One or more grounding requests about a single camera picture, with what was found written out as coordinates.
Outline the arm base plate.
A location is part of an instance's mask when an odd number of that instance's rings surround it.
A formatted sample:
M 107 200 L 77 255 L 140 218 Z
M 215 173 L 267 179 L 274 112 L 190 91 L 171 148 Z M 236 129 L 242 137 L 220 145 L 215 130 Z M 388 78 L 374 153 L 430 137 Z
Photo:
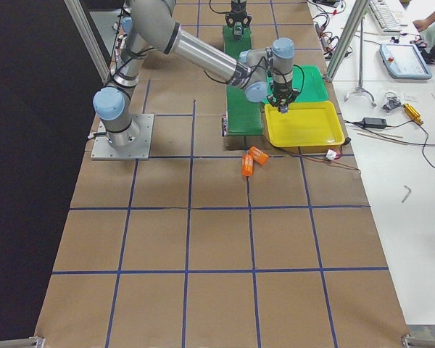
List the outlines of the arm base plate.
M 132 114 L 130 127 L 122 133 L 108 132 L 102 121 L 99 122 L 99 133 L 94 139 L 91 151 L 92 160 L 148 160 L 154 114 Z

